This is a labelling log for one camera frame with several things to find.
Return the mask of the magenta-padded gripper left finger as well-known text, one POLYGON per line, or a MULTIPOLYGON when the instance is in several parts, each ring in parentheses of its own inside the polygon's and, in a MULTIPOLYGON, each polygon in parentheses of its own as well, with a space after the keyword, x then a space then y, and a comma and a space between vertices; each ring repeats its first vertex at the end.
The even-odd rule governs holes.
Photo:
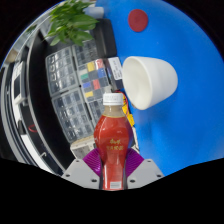
POLYGON ((102 164, 98 149, 90 151, 83 159, 75 159, 62 178, 84 188, 101 188, 102 164))

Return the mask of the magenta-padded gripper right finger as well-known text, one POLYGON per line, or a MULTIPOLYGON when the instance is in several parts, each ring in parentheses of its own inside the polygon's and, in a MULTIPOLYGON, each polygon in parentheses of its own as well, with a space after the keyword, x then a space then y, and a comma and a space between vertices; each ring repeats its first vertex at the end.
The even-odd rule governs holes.
POLYGON ((152 159, 144 159, 134 149, 129 149, 125 162, 125 188, 136 189, 164 177, 152 159))

